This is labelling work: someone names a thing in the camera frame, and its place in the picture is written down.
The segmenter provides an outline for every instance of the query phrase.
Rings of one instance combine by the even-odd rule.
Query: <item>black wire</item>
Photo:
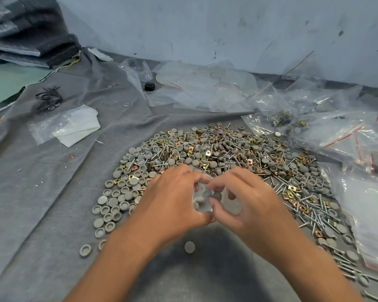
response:
[[[36,99],[43,100],[38,106],[37,112],[52,111],[61,105],[63,98],[57,91],[59,88],[56,86],[53,88],[43,88],[45,91],[35,94]]]

